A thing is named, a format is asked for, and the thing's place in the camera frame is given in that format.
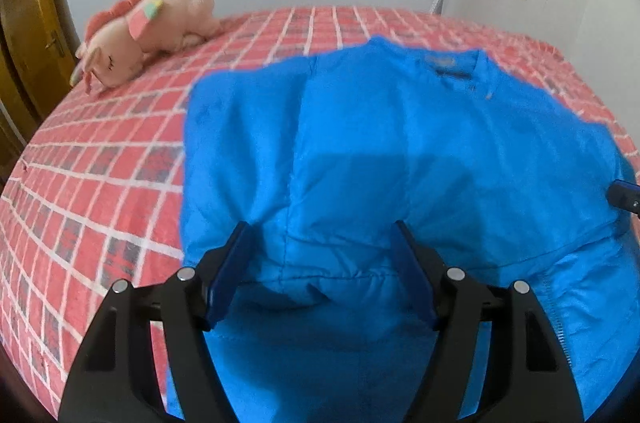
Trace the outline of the blue puffer jacket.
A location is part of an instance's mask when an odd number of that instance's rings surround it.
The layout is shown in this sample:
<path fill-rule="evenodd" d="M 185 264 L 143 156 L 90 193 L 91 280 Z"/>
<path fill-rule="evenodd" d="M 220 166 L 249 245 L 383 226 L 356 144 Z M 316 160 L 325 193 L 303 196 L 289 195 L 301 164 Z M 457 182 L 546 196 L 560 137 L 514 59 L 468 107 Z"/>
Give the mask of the blue puffer jacket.
<path fill-rule="evenodd" d="M 639 351 L 639 245 L 606 201 L 633 180 L 608 128 L 481 51 L 375 38 L 193 87 L 187 264 L 241 221 L 257 247 L 205 336 L 243 422 L 398 422 L 436 341 L 401 284 L 403 221 L 477 281 L 530 284 L 585 414 Z"/>

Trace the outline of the red plaid bed sheet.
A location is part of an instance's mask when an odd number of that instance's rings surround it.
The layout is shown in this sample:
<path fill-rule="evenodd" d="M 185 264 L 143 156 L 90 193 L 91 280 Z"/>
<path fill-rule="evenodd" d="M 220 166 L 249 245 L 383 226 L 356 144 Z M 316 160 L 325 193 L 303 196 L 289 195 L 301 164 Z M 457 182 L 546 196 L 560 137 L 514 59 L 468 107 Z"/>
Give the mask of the red plaid bed sheet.
<path fill-rule="evenodd" d="M 182 125 L 201 76 L 358 45 L 373 35 L 436 50 L 483 49 L 504 71 L 604 124 L 637 162 L 628 132 L 564 54 L 525 34 L 424 12 L 283 8 L 237 16 L 198 49 L 162 59 L 112 92 L 72 91 L 37 130 L 1 195 L 3 372 L 54 417 L 81 337 L 107 287 L 166 278 L 181 258 Z"/>

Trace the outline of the wooden door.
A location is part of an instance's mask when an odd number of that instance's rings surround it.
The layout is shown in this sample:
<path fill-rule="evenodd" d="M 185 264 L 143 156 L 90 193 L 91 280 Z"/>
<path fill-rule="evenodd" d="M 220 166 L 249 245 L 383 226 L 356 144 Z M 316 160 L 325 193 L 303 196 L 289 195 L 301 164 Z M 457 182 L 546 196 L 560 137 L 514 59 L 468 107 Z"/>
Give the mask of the wooden door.
<path fill-rule="evenodd" d="M 75 59 L 54 0 L 1 0 L 1 129 L 20 148 L 70 92 Z"/>

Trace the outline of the pink plush unicorn toy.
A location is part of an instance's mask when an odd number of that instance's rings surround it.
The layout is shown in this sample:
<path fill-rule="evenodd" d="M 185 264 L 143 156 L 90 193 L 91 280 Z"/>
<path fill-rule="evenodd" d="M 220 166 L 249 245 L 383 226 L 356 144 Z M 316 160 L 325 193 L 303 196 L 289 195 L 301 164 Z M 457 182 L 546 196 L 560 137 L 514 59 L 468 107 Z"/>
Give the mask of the pink plush unicorn toy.
<path fill-rule="evenodd" d="M 70 86 L 106 88 L 136 78 L 159 53 L 175 53 L 222 33 L 214 0 L 119 0 L 87 22 Z"/>

